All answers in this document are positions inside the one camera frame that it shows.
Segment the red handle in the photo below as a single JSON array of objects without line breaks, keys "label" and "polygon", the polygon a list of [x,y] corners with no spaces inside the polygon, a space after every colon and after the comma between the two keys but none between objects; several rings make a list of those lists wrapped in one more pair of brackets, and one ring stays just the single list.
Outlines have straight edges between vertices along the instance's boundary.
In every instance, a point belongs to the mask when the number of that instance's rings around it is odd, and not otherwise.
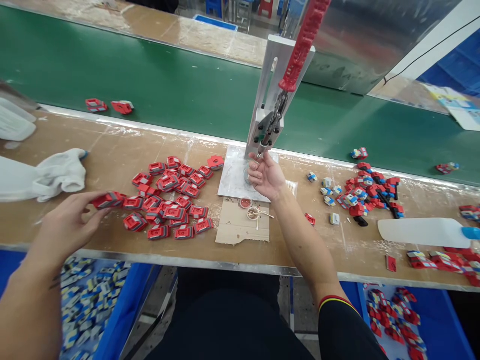
[{"label": "red handle", "polygon": [[283,79],[280,81],[280,84],[278,84],[282,90],[293,93],[297,89],[300,72],[304,67],[307,55],[312,47],[315,36],[319,32],[320,25],[331,2],[332,0],[310,0],[308,12],[301,25],[290,62],[288,63]]}]

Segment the red stool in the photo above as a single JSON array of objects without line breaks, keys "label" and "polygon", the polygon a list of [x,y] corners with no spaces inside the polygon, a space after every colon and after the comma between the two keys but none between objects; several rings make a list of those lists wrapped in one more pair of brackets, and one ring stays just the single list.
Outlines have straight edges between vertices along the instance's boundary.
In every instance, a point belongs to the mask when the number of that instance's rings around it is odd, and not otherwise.
[{"label": "red stool", "polygon": [[268,12],[268,18],[271,19],[274,11],[274,0],[261,0],[260,7],[258,8],[258,15],[262,16],[264,10]]}]

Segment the sleeve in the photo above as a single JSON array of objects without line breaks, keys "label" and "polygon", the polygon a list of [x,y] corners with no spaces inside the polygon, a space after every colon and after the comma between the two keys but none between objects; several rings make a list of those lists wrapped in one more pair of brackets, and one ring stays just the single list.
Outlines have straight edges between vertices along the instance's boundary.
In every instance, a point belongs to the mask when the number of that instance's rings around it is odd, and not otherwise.
[{"label": "sleeve", "polygon": [[388,360],[357,310],[338,296],[326,296],[320,303],[318,339],[322,360]]}]

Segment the metal base plate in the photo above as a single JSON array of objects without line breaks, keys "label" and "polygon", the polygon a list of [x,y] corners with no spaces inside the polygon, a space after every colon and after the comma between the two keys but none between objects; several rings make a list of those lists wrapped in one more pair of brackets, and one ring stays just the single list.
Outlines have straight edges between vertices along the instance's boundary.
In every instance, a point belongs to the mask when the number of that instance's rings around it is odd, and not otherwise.
[{"label": "metal base plate", "polygon": [[[270,153],[273,160],[279,162],[279,155],[275,152]],[[218,196],[237,198],[249,197],[254,201],[270,203],[265,196],[260,195],[254,187],[246,181],[248,175],[245,175],[249,161],[244,159],[245,147],[229,145],[226,151],[225,165],[221,173],[220,187]]]}]

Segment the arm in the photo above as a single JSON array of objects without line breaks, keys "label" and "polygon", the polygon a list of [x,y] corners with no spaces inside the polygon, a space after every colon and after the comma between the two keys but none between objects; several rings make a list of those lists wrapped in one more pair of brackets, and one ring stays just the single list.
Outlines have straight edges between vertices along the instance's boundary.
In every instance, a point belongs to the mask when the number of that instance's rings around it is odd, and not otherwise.
[{"label": "arm", "polygon": [[[255,154],[251,153],[250,157],[255,159]],[[329,295],[348,300],[327,245],[305,218],[285,182],[280,165],[268,151],[259,159],[259,163],[250,161],[248,175],[253,187],[270,199],[290,256],[307,281],[317,307]]]},{"label": "arm", "polygon": [[43,218],[38,236],[0,300],[0,359],[58,359],[62,348],[60,273],[111,209],[87,222],[85,207],[104,192],[72,195]]}]

